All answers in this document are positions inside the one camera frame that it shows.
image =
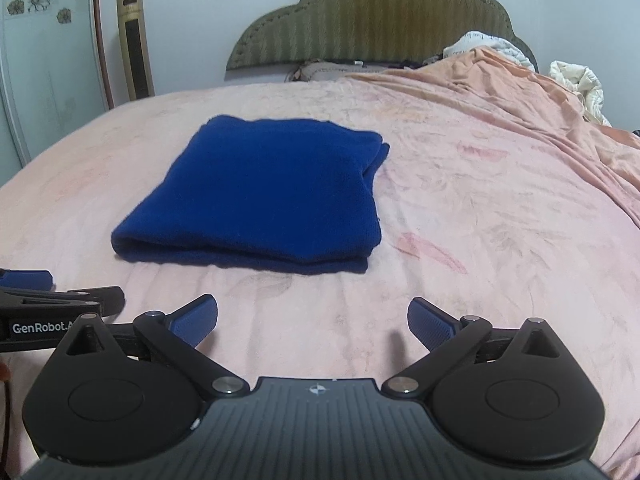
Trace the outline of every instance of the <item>blue gripper pad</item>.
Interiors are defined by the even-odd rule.
[[[53,276],[48,270],[0,269],[0,286],[48,291],[53,289]]]
[[[406,319],[411,333],[431,352],[456,335],[458,320],[423,301],[414,299],[409,304]]]
[[[207,294],[169,314],[166,319],[167,328],[195,348],[216,327],[218,304]]]

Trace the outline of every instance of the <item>doorframe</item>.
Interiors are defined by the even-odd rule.
[[[89,12],[94,17],[91,20],[91,36],[94,41],[95,63],[98,67],[98,79],[102,89],[102,98],[105,108],[113,110],[113,94],[109,84],[109,73],[107,72],[107,60],[104,55],[104,41],[102,40],[102,24],[100,21],[100,0],[89,0]]]

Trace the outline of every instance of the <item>metal screw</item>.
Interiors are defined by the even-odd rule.
[[[162,324],[162,322],[164,322],[164,312],[160,312],[159,310],[149,310],[145,312],[145,316],[150,317],[156,323]]]
[[[217,378],[211,383],[211,386],[221,394],[234,394],[242,390],[244,381],[237,377],[225,376]]]
[[[418,381],[411,377],[392,377],[387,381],[387,386],[399,394],[410,394],[418,389]]]

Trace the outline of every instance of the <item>logo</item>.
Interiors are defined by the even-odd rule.
[[[322,384],[314,384],[309,391],[315,396],[320,396],[326,392],[326,388]]]
[[[33,335],[44,337],[56,337],[60,332],[66,332],[73,325],[72,320],[53,320],[45,322],[33,322],[30,320],[14,320],[10,323],[12,335],[17,339],[33,338]]]

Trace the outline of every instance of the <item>cable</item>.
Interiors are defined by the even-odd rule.
[[[9,454],[9,424],[11,423],[11,386],[4,382],[4,435],[2,437],[2,454],[0,454],[0,480],[11,480],[6,472],[6,460]]]

